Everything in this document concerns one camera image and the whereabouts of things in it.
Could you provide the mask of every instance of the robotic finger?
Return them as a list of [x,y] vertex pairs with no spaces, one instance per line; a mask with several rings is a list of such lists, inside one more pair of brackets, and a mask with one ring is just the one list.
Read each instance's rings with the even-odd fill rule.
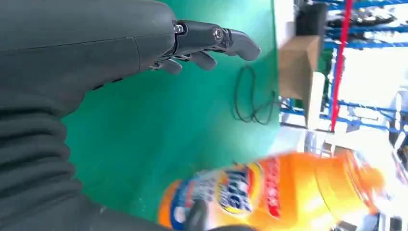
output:
[[188,61],[194,62],[201,69],[207,71],[214,69],[215,66],[217,65],[216,60],[205,51],[199,51],[192,54],[176,56],[176,58],[184,62]]

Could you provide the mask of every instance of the dark gray sleeve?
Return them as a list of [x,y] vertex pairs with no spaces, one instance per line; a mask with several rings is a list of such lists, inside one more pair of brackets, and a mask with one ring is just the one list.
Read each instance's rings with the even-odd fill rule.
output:
[[81,194],[64,144],[62,105],[41,94],[0,86],[0,230],[166,230]]

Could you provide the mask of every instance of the metal rack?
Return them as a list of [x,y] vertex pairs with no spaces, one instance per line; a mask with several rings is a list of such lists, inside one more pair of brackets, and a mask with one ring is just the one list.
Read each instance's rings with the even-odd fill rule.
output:
[[[365,2],[356,2],[353,3],[352,0],[319,0],[319,2],[326,2],[329,3],[329,10],[345,10],[345,19],[349,19],[351,16],[352,9],[358,9],[363,7],[378,7],[378,6],[385,6],[385,5],[394,5],[394,4],[404,4],[408,3],[408,0],[384,0],[384,1],[365,1]],[[387,126],[370,124],[370,123],[363,123],[359,120],[350,120],[347,118],[339,117],[339,109],[340,106],[347,106],[347,107],[354,107],[354,108],[366,108],[373,111],[378,111],[385,117],[389,117],[389,113],[393,115],[395,113],[403,113],[408,115],[408,111],[397,111],[394,108],[381,108],[375,107],[371,105],[361,105],[358,103],[353,102],[346,102],[343,100],[338,99],[338,92],[339,86],[341,83],[341,76],[343,72],[343,51],[344,48],[354,48],[354,49],[362,49],[362,48],[385,48],[385,47],[406,47],[408,46],[408,42],[383,42],[383,41],[364,41],[364,42],[347,42],[348,34],[349,33],[361,33],[361,32],[398,32],[398,33],[407,33],[408,26],[397,26],[397,27],[384,27],[384,26],[364,26],[364,27],[350,27],[350,20],[344,20],[342,28],[328,28],[326,34],[328,36],[339,36],[340,35],[340,42],[336,41],[327,41],[324,44],[325,48],[331,48],[337,50],[336,55],[336,62],[334,65],[334,78],[331,81],[331,91],[328,100],[328,112],[322,113],[320,115],[321,119],[331,120],[331,131],[334,131],[334,127],[336,122],[344,122],[352,126],[366,126],[371,128],[377,128],[381,130],[388,130],[391,132],[405,132],[408,133],[408,130],[404,130],[404,126],[401,126],[400,129],[390,128]],[[301,109],[293,108],[292,104],[289,107],[281,108],[281,112],[301,115],[304,116],[304,111]]]

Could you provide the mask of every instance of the green table surface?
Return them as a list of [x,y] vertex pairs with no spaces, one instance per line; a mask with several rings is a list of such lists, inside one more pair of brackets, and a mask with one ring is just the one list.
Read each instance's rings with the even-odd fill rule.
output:
[[[178,76],[146,71],[89,93],[64,119],[67,143],[84,193],[108,207],[156,220],[165,188],[174,180],[256,160],[268,154],[279,127],[278,108],[263,126],[237,120],[234,88],[239,70],[256,72],[255,104],[277,90],[277,52],[271,0],[165,0],[178,19],[216,23],[249,34],[262,48],[254,62],[215,53],[204,71],[183,63]],[[239,107],[250,110],[251,75],[239,88]],[[267,110],[259,113],[265,119]]]

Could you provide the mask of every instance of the orange detergent bottle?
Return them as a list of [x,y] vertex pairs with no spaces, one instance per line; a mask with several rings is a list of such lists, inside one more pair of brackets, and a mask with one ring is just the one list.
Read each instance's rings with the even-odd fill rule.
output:
[[351,152],[333,158],[289,153],[174,182],[160,224],[184,230],[195,199],[208,207],[206,229],[244,224],[260,231],[328,231],[351,213],[376,212],[383,173]]

